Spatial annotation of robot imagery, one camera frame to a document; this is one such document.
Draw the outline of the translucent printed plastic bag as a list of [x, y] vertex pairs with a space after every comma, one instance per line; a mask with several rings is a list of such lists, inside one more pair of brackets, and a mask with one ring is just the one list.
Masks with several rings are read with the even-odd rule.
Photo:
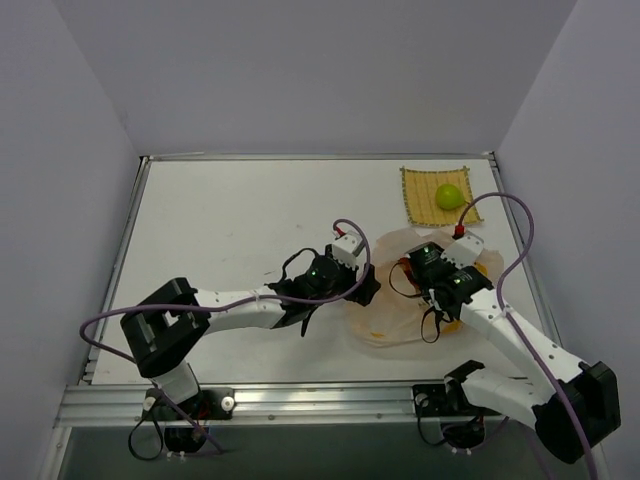
[[421, 235], [413, 228], [384, 234], [372, 250], [375, 278], [381, 288], [372, 302], [362, 307], [348, 304], [346, 320], [358, 340], [374, 347], [392, 347], [436, 338], [435, 315], [418, 298], [418, 288], [407, 277], [406, 254], [427, 242], [445, 249], [453, 243], [451, 226]]

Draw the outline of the green fake apple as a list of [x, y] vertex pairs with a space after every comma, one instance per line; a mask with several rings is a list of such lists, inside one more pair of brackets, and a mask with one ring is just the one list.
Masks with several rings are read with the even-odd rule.
[[469, 201], [458, 186], [446, 183], [436, 189], [435, 203], [441, 210], [454, 211], [466, 207]]

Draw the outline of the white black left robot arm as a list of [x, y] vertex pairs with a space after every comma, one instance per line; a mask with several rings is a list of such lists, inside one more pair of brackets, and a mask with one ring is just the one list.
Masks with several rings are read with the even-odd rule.
[[120, 320], [140, 375], [167, 396], [165, 405], [179, 419], [194, 417], [202, 405], [200, 385], [186, 356], [213, 333], [242, 328], [281, 329], [299, 324], [305, 334], [313, 313], [337, 297], [369, 305], [381, 288], [370, 265], [362, 276], [328, 252], [316, 253], [307, 271], [253, 291], [208, 292], [177, 277], [142, 304], [167, 300], [167, 307], [128, 313]]

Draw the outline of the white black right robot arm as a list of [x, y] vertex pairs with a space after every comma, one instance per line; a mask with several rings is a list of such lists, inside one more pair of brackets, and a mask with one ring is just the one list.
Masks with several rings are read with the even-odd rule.
[[517, 380], [469, 360], [444, 377], [455, 412], [492, 410], [531, 428], [557, 459], [573, 464], [621, 425], [617, 378], [589, 365], [515, 311], [476, 266], [482, 242], [470, 236], [447, 248], [434, 242], [408, 252], [404, 270], [435, 322], [459, 321], [501, 352]]

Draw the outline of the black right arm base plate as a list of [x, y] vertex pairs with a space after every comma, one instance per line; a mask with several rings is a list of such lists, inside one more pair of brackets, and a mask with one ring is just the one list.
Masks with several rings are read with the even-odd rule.
[[473, 409], [449, 394], [443, 383], [414, 384], [411, 387], [414, 412], [419, 418], [468, 416]]

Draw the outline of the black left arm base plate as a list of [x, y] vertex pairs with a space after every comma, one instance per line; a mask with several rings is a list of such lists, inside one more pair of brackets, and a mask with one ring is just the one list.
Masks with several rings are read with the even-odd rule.
[[[193, 420], [230, 420], [235, 408], [235, 391], [228, 387], [204, 388], [196, 396], [185, 400], [179, 407]], [[183, 417], [161, 399], [159, 391], [150, 388], [145, 392], [143, 410], [151, 410], [155, 418], [163, 421], [179, 421]]]

